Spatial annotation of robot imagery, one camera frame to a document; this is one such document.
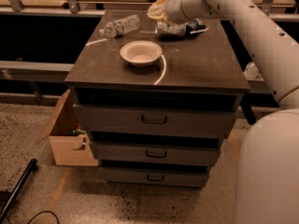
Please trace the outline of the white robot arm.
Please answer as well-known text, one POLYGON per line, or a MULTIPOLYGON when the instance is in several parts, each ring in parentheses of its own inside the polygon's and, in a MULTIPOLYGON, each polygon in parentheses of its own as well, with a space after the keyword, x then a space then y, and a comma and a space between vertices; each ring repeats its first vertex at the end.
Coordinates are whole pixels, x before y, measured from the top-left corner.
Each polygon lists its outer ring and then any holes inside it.
POLYGON ((237 165, 235 224, 299 224, 299 44, 252 0, 157 0, 156 21, 224 18, 280 110, 251 126, 237 165))

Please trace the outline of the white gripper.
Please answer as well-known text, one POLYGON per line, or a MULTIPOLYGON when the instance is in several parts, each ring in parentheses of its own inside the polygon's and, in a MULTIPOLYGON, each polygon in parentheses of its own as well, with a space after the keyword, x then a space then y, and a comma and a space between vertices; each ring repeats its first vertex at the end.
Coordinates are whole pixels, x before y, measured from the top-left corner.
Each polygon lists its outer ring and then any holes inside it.
POLYGON ((189 19, 183 11, 183 0, 157 0, 147 12, 154 21, 167 22, 167 19, 176 24, 182 24, 189 19))

